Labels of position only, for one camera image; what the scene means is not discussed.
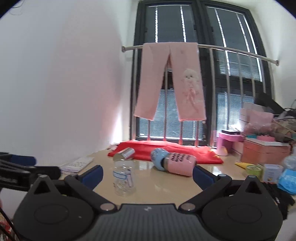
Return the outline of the clear plastic cup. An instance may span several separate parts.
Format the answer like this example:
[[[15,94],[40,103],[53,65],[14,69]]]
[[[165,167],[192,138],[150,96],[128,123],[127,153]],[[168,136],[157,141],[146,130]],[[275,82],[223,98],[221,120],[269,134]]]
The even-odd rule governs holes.
[[[119,160],[114,162],[113,185],[119,196],[129,196],[135,192],[134,161]]]

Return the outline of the stainless steel cup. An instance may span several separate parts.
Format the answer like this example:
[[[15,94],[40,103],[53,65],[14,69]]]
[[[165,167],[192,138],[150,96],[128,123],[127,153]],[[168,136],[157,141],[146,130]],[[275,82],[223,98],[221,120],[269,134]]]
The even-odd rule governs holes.
[[[134,154],[135,150],[133,148],[125,148],[113,156],[113,161],[125,161],[132,159]]]

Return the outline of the sticker sheet booklet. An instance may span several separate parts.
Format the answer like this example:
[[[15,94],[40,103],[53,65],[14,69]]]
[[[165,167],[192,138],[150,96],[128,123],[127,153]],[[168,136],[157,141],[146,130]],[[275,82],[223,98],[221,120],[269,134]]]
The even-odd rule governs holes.
[[[59,168],[62,173],[78,173],[87,167],[93,161],[93,159],[93,157],[81,157],[63,164]]]

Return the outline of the red cloth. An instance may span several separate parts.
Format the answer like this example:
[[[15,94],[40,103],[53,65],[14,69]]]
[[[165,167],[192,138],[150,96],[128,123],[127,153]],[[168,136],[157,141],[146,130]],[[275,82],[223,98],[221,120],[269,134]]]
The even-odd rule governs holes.
[[[108,153],[109,157],[113,157],[116,153],[126,149],[133,148],[135,154],[133,158],[136,160],[150,161],[151,152],[156,148],[161,148],[169,153],[181,153],[192,155],[197,159],[198,164],[223,164],[223,160],[216,155],[210,147],[201,146],[185,146],[167,141],[125,141],[121,142],[114,151]]]

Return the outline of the pink thermos bottle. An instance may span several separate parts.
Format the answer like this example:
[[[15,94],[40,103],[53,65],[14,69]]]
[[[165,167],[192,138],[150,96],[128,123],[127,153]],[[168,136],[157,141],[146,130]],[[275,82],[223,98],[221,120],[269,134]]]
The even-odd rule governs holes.
[[[192,155],[169,153],[164,159],[164,168],[173,174],[192,177],[196,162],[196,157]]]

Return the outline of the yellow tube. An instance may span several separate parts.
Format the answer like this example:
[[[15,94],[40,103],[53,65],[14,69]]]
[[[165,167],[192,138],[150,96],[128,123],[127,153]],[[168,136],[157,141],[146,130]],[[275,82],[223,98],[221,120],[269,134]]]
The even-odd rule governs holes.
[[[250,163],[244,163],[244,162],[235,162],[235,165],[237,165],[238,167],[241,167],[243,169],[246,169],[247,166],[254,166],[253,164]]]

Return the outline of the green tape roll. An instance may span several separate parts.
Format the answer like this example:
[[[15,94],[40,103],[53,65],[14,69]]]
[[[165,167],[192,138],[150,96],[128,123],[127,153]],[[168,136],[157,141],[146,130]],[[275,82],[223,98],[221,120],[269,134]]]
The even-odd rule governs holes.
[[[262,168],[255,165],[248,165],[245,168],[245,172],[247,175],[253,175],[260,179],[262,175]]]

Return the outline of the pink stool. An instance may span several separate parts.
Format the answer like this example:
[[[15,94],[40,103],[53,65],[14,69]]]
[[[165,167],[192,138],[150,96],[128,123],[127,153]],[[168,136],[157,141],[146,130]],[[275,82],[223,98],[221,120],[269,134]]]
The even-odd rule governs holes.
[[[225,133],[220,132],[217,137],[217,148],[224,146],[228,154],[231,153],[233,144],[235,142],[243,142],[244,136],[243,135],[228,135]]]

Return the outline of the salmon pink storage box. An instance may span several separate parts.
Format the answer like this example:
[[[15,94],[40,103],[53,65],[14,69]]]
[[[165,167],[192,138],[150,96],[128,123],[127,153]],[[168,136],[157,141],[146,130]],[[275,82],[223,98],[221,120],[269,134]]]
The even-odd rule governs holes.
[[[291,145],[246,138],[243,142],[241,162],[250,164],[280,164],[290,155]]]

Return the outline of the white small carton box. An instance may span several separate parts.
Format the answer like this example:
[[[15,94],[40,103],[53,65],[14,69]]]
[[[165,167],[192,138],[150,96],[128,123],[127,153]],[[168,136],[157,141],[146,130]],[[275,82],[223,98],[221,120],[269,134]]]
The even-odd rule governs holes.
[[[264,164],[262,181],[265,183],[276,184],[282,172],[283,172],[283,166],[281,165]]]

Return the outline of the black garment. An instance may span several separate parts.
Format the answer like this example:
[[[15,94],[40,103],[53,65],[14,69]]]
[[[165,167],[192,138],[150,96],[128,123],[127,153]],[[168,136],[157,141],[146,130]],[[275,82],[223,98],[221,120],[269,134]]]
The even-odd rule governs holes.
[[[291,207],[295,205],[294,198],[284,190],[278,188],[276,184],[262,182],[266,190],[269,192],[274,202],[280,210],[283,220],[287,220]]]

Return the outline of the blue tissue pack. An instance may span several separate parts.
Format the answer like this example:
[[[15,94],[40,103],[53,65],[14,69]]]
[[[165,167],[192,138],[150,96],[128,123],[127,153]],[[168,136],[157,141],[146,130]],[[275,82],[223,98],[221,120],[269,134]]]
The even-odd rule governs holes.
[[[277,186],[291,195],[296,195],[296,171],[285,169],[278,180]]]

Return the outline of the pink plastic bag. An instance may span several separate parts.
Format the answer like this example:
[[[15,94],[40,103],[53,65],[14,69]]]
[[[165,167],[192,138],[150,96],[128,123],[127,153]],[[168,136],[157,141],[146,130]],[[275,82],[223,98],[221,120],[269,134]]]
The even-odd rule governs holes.
[[[247,135],[266,136],[273,131],[272,113],[257,111],[253,109],[246,110],[247,124],[243,128],[243,133]]]

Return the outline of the pink children's pants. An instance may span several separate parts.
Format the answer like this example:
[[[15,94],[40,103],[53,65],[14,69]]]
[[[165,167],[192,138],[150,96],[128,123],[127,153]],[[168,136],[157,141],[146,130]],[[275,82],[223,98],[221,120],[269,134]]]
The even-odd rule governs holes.
[[[206,120],[199,48],[195,42],[143,45],[134,116],[151,121],[154,119],[166,68],[171,70],[179,120]]]

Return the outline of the steel window railing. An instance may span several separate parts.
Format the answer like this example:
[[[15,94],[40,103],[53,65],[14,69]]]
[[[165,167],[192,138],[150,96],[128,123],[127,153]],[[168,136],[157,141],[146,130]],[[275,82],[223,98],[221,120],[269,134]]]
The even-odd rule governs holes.
[[[171,69],[165,67],[163,86],[161,88],[162,103],[164,105],[161,113],[162,122],[159,125],[151,125],[150,120],[146,120],[144,127],[145,134],[140,137],[140,120],[134,115],[130,117],[130,138],[132,140],[153,140],[170,141],[180,145],[196,145],[212,147],[216,144],[217,136],[217,94],[225,92],[227,106],[225,109],[226,125],[230,123],[230,96],[234,88],[231,86],[238,81],[236,87],[240,91],[240,100],[244,100],[245,91],[250,91],[250,97],[256,97],[256,82],[253,77],[244,78],[242,76],[241,57],[248,58],[250,72],[253,72],[252,60],[255,59],[260,75],[259,86],[266,92],[266,82],[263,67],[271,64],[279,66],[279,60],[254,54],[251,52],[238,50],[229,47],[200,44],[199,48],[205,54],[205,59],[209,63],[207,76],[211,81],[204,86],[206,97],[206,121],[195,120],[189,125],[186,121],[178,121],[176,116],[171,115],[172,106],[168,100],[172,98],[173,86],[169,83],[172,80]]]

